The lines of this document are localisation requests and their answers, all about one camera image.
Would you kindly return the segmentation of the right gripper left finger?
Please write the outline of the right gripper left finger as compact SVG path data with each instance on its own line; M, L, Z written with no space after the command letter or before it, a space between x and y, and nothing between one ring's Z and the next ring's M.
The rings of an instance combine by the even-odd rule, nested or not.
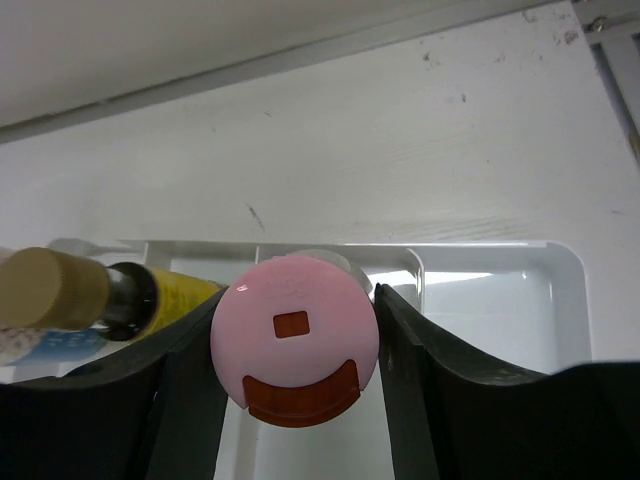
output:
M2 478L213 478L227 406L210 354L220 299L62 377L2 385Z

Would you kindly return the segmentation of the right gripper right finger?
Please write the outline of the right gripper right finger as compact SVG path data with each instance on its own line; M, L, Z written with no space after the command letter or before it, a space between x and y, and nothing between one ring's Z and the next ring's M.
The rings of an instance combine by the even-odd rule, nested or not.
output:
M375 290L398 479L635 479L639 366L547 375L498 359Z

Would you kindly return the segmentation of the blue-label white spice bottle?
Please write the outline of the blue-label white spice bottle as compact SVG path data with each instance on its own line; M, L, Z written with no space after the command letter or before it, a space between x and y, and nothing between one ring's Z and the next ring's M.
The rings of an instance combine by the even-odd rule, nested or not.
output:
M106 345L107 340L91 330L2 329L1 366L78 362L97 354Z

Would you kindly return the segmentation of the pink-cap spice jar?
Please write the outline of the pink-cap spice jar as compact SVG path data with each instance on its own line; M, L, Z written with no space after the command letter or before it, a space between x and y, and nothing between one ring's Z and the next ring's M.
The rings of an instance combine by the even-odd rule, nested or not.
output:
M372 290L357 264L328 250L258 262L225 291L212 317L211 358L229 398L285 428L347 411L378 358Z

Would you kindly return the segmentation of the yellow-label brown sauce bottle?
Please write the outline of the yellow-label brown sauce bottle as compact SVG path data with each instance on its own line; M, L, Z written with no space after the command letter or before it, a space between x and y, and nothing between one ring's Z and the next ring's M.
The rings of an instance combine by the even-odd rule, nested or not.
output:
M11 333L94 331L136 341L181 320L226 286L134 262L30 247L1 262L1 328Z

